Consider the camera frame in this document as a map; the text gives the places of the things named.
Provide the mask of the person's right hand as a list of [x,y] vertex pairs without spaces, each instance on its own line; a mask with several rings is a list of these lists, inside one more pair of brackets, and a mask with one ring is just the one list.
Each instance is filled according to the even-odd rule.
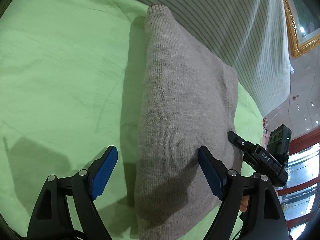
[[247,212],[249,196],[243,196],[240,205],[241,212]]

